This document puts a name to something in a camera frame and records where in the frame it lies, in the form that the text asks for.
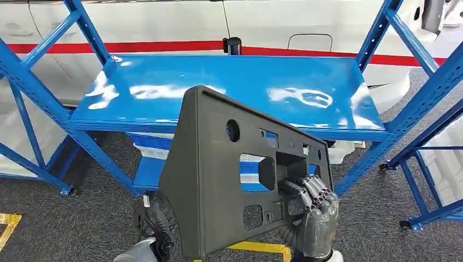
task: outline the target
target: yellow floor marking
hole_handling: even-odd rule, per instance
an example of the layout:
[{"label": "yellow floor marking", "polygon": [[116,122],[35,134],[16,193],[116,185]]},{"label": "yellow floor marking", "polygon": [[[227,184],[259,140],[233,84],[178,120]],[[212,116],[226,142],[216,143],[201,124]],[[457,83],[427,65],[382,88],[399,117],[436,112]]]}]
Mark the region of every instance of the yellow floor marking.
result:
[{"label": "yellow floor marking", "polygon": [[19,220],[21,220],[21,215],[0,213],[0,224],[7,225],[3,233],[0,235],[0,252],[7,244],[10,236],[13,234],[13,231],[19,223]]},{"label": "yellow floor marking", "polygon": [[[268,253],[281,253],[283,255],[283,262],[291,261],[291,249],[285,245],[244,241],[238,244],[234,244],[233,246],[229,246],[228,248]],[[201,260],[195,259],[193,262],[201,262]]]}]

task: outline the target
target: blue metal shelf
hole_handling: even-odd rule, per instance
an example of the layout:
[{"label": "blue metal shelf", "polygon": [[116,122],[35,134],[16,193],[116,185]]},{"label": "blue metal shelf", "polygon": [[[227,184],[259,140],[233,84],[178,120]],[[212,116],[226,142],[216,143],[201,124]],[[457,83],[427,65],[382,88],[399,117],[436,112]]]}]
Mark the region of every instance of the blue metal shelf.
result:
[{"label": "blue metal shelf", "polygon": [[[463,200],[456,201],[447,206],[443,206],[439,195],[435,188],[434,180],[432,179],[431,173],[426,166],[419,150],[456,150],[461,149],[461,146],[438,146],[438,147],[424,147],[435,135],[439,134],[449,124],[458,119],[463,114],[463,99],[458,101],[452,108],[450,108],[445,114],[443,114],[436,122],[431,124],[426,130],[417,136],[410,144],[408,144],[401,152],[399,152],[391,161],[383,164],[383,169],[396,169],[398,165],[402,167],[402,171],[405,174],[405,178],[410,186],[412,195],[417,203],[420,211],[419,217],[410,218],[407,221],[401,222],[402,226],[407,226],[412,229],[419,229],[422,226],[439,220],[450,220],[450,221],[463,221]],[[430,212],[426,207],[426,203],[418,189],[417,184],[413,178],[410,169],[407,166],[407,161],[415,157],[418,165],[421,169],[428,184],[429,190],[437,204],[437,209]]]},{"label": "blue metal shelf", "polygon": [[[373,141],[362,159],[335,185],[335,192],[342,195],[463,78],[463,44],[438,68],[396,14],[402,2],[384,1],[353,59],[111,56],[81,2],[64,0],[69,16],[23,61],[0,39],[0,78],[5,75],[134,195],[144,189],[133,186],[134,181],[86,130],[174,133],[181,97],[195,85],[212,87],[321,139]],[[104,66],[75,112],[64,108],[30,71],[73,23],[80,27]],[[389,25],[430,78],[391,122],[383,124],[361,73]]]},{"label": "blue metal shelf", "polygon": [[183,94],[196,85],[318,137],[376,141],[387,135],[355,59],[338,57],[118,55],[68,123],[84,130],[174,133]]},{"label": "blue metal shelf", "polygon": [[6,145],[0,143],[0,154],[6,156],[8,159],[18,163],[28,171],[37,175],[37,177],[30,177],[30,176],[19,176],[15,174],[4,174],[0,173],[0,177],[2,178],[18,178],[24,180],[36,180],[36,181],[43,181],[47,182],[61,190],[61,194],[67,195],[70,193],[72,189],[72,185],[68,183],[64,183],[62,181],[64,174],[69,169],[72,160],[77,155],[79,148],[77,145],[74,146],[66,156],[66,159],[63,163],[57,163],[56,160],[58,157],[62,156],[63,150],[70,140],[70,137],[66,136],[61,144],[55,149],[53,155],[51,156],[50,160],[45,166],[37,166],[36,164],[32,163],[28,159],[24,158],[20,154],[16,153]]},{"label": "blue metal shelf", "polygon": [[158,158],[142,157],[133,180],[133,187],[141,190],[157,191],[164,162],[165,160]]}]

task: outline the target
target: robot finger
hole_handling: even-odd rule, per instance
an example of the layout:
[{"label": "robot finger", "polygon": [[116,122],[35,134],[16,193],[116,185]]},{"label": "robot finger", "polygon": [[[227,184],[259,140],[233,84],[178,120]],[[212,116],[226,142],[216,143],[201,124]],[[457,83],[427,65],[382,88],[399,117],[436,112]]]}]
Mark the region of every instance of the robot finger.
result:
[{"label": "robot finger", "polygon": [[311,179],[310,177],[305,177],[305,178],[302,178],[302,179],[301,179],[301,183],[304,185],[305,188],[307,188],[308,193],[310,194],[310,196],[312,197],[312,199],[318,198],[318,197],[319,197],[319,195],[320,195],[320,190],[319,190],[319,188],[316,187],[316,185],[313,183],[313,179]]},{"label": "robot finger", "polygon": [[339,211],[339,198],[337,197],[336,193],[328,192],[325,194],[326,201],[330,203],[329,208],[327,209],[327,214],[330,216],[334,216],[337,218],[337,214]]},{"label": "robot finger", "polygon": [[317,191],[321,192],[323,187],[318,183],[316,180],[317,176],[306,176],[306,178],[311,181],[312,185],[317,189]]},{"label": "robot finger", "polygon": [[320,177],[318,177],[318,176],[313,176],[313,179],[315,180],[315,183],[316,183],[319,187],[321,187],[321,189],[326,189],[326,188],[327,188],[327,186],[325,185],[325,183],[323,182],[323,180],[322,180]]},{"label": "robot finger", "polygon": [[297,184],[288,180],[283,180],[279,182],[278,187],[290,193],[297,194],[299,197],[301,197],[302,203],[306,207],[306,209],[312,208],[312,198],[310,197],[306,188],[298,186]]},{"label": "robot finger", "polygon": [[326,200],[322,200],[320,203],[320,209],[322,210],[323,214],[329,213],[331,209],[331,203]]}]

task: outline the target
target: black plastic bracket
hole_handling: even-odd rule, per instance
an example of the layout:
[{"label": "black plastic bracket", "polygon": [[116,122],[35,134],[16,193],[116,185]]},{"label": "black plastic bracket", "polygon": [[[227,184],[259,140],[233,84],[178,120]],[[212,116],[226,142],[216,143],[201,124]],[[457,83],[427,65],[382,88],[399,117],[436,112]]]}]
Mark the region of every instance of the black plastic bracket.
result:
[{"label": "black plastic bracket", "polygon": [[[270,145],[262,130],[277,137]],[[304,148],[309,147],[307,154]],[[240,156],[267,159],[259,180],[268,191],[243,192]],[[159,179],[179,223],[182,253],[187,259],[207,254],[292,221],[288,195],[278,182],[307,176],[318,166],[323,182],[332,188],[328,148],[300,129],[257,112],[204,86],[189,89],[182,102],[174,140]],[[262,224],[246,230],[243,210],[262,208]]]}]

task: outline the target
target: round hole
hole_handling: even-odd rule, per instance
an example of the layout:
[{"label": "round hole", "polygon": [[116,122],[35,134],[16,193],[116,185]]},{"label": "round hole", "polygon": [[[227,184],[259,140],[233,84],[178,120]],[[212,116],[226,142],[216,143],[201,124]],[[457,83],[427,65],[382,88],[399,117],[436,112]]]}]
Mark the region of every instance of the round hole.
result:
[{"label": "round hole", "polygon": [[225,131],[231,142],[237,142],[240,139],[240,128],[235,120],[228,120]]}]

